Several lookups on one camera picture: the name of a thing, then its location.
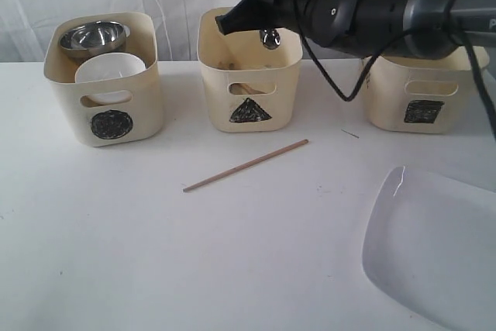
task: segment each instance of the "black triangle label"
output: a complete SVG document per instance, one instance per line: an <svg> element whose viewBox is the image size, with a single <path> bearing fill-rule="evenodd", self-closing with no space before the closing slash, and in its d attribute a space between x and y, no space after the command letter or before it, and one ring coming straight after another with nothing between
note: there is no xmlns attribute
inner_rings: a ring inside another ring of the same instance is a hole
<svg viewBox="0 0 496 331"><path fill-rule="evenodd" d="M271 116L263 110L251 98L247 98L231 115L229 120L231 123L248 123L248 122L263 122L264 120L272 119Z"/></svg>

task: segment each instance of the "wooden skewer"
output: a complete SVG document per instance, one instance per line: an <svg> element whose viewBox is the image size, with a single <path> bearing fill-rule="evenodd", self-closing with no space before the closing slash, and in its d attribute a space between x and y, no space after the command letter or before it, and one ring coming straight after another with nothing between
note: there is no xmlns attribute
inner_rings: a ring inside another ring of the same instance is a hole
<svg viewBox="0 0 496 331"><path fill-rule="evenodd" d="M188 186L187 188L184 188L183 189L183 192L184 193L187 193L189 191L192 191L192 190L195 190L197 188L200 188L201 186L205 186L207 184L210 184L211 182L220 180L221 178L226 178L226 177L230 176L231 174L235 174L236 172L239 172L241 170L245 170L245 169L247 169L249 167L254 166L255 164L262 163L265 160L269 160L269 159L274 158L274 157L276 157L278 155L281 155L283 153L287 153L288 151L293 150L293 149L296 149L297 147L302 147L303 145L305 145L307 143L308 143L308 140L298 141L297 143L293 143L292 145L290 145L288 147L283 147L282 149L273 151L272 153L265 154L262 157L259 157L257 159L251 160L250 162L247 162L245 164L241 164L241 165L239 165L237 167L231 168L230 170L221 172L220 174L217 174L215 176L212 176L211 178L207 178L207 179L205 179L203 181L198 182L197 184L193 184L192 186Z"/></svg>

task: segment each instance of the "black circle label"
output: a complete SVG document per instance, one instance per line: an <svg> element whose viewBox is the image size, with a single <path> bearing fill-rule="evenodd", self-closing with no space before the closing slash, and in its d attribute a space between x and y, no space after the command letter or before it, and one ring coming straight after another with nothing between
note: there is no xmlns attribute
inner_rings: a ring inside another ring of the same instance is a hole
<svg viewBox="0 0 496 331"><path fill-rule="evenodd" d="M133 129L133 120L127 112L108 110L91 119L91 131L103 140L115 140L127 135Z"/></svg>

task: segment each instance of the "cream plastic bin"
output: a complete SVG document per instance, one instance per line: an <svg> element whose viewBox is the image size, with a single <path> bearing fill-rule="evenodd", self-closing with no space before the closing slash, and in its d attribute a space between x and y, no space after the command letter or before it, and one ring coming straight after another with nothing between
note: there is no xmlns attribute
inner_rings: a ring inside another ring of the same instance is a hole
<svg viewBox="0 0 496 331"><path fill-rule="evenodd" d="M484 48L476 48L481 69L489 65ZM444 133L462 115L475 92L464 48L442 60L380 57L364 87L368 119L389 131Z"/></svg>
<svg viewBox="0 0 496 331"><path fill-rule="evenodd" d="M146 70L127 78L74 83L79 64L59 48L60 37L82 23L108 20L131 29L126 52L139 57ZM137 12L116 13L72 19L60 25L46 53L44 74L74 131L84 144L100 147L141 140L158 132L164 124L164 104L157 66L157 41L152 19ZM99 105L89 99L98 93L129 91L128 102Z"/></svg>
<svg viewBox="0 0 496 331"><path fill-rule="evenodd" d="M258 31L223 36L215 17L229 10L206 12L200 23L198 59L210 121L224 132L280 129L293 112L303 55L300 39L279 29L281 45L268 50Z"/></svg>

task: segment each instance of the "white bowl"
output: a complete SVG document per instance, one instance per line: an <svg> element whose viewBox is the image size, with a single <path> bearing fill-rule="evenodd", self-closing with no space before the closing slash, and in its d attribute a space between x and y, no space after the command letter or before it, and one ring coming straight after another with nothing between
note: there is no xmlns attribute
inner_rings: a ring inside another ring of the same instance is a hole
<svg viewBox="0 0 496 331"><path fill-rule="evenodd" d="M145 63L131 53L106 53L85 61L77 69L75 82L107 81L109 79L131 77L146 70ZM97 93L88 96L93 102L101 105L118 104L129 101L129 91Z"/></svg>

